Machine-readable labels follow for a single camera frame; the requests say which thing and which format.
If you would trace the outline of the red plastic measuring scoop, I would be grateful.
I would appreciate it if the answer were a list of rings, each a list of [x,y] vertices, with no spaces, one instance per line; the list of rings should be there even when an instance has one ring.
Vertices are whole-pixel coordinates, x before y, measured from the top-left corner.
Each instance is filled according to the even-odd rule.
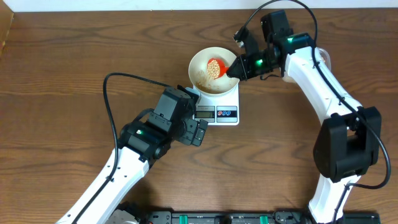
[[[206,71],[210,78],[218,79],[221,78],[228,70],[228,67],[225,66],[224,61],[218,58],[209,59]]]

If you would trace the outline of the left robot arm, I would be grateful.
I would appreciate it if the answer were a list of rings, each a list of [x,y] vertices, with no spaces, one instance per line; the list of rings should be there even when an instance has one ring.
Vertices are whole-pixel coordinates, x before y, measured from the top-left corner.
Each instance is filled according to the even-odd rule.
[[[155,109],[125,125],[106,165],[59,223],[106,223],[130,189],[174,141],[200,146],[208,123],[193,115],[201,98],[189,87],[167,87]]]

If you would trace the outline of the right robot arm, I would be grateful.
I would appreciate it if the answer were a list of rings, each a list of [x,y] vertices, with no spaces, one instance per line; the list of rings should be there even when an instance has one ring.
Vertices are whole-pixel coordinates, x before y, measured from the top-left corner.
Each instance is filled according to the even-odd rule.
[[[246,26],[233,39],[245,50],[227,70],[230,78],[265,80],[275,69],[285,81],[296,83],[313,106],[321,128],[313,148],[320,173],[315,195],[308,204],[314,223],[335,223],[343,217],[348,194],[379,155],[381,115],[363,108],[333,76],[320,55],[316,39],[296,34],[285,11],[261,18],[267,47],[261,50]]]

